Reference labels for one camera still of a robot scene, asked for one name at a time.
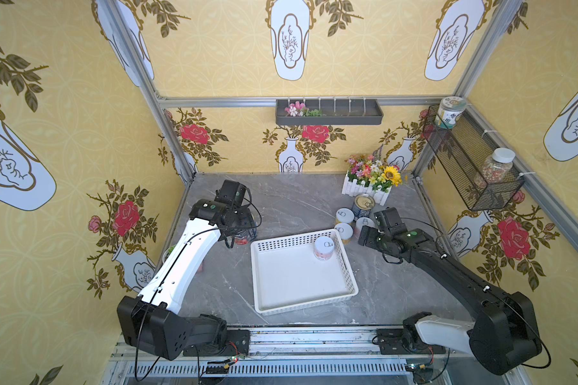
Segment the pink small can back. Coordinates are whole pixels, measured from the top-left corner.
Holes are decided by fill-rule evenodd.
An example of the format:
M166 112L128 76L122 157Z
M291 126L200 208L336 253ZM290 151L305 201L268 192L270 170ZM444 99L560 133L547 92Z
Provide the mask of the pink small can back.
M359 238L362 230L365 227L370 227L370 228L376 229L377 225L370 218L357 218L355 221L355 226L354 226L354 232L353 232L354 236Z

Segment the pink small can front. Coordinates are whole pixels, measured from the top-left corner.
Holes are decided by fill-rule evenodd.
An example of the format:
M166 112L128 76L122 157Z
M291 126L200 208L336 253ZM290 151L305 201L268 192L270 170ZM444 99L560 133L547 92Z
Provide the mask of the pink small can front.
M335 250L335 242L328 236L318 237L314 242L314 254L321 261L329 260Z

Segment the red labelled tin can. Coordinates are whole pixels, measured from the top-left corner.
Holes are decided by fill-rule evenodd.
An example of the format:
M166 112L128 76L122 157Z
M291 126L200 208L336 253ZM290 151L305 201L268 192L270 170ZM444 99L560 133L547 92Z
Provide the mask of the red labelled tin can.
M247 245L256 237L256 232L252 229L241 229L234 235L234 243L236 245Z

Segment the white plastic basket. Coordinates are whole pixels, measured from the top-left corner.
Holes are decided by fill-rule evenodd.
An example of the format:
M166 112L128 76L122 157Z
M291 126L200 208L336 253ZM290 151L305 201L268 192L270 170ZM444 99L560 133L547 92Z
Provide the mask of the white plastic basket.
M328 236L335 250L327 261L314 242ZM250 244L254 308L262 316L348 301L359 293L345 245L335 229L260 240Z

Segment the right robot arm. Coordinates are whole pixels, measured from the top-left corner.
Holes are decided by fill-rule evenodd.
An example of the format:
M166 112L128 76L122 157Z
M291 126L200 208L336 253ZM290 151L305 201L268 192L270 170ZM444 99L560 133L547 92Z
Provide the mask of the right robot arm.
M549 349L539 334L534 306L520 292L491 285L451 258L422 229L408 229L395 208L375 214L363 226L359 244L391 264L406 261L426 272L469 312L470 322L442 319L428 312L408 318L407 330L428 345L472 355L493 375L504 375Z

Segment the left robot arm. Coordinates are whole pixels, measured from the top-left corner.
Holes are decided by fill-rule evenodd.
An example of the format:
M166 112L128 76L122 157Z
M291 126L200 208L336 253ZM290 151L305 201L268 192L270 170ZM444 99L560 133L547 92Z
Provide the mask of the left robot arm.
M250 189L225 180L212 200L199 200L189 212L184 232L162 267L135 298L117 307L125 342L145 353L174 360L190 348L222 351L226 321L201 314L182 317L186 292L205 256L218 242L232 248L240 235L258 228Z

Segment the pink small can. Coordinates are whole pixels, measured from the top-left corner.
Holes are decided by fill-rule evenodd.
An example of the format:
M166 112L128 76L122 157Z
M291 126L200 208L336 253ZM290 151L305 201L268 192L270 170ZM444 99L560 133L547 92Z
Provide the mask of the pink small can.
M355 221L355 226L354 226L354 232L353 232L354 236L359 238L362 230L365 227L370 227L370 228L376 229L377 225L370 218L357 218Z
M329 260L335 250L335 242L328 236L318 237L314 242L314 254L321 261Z

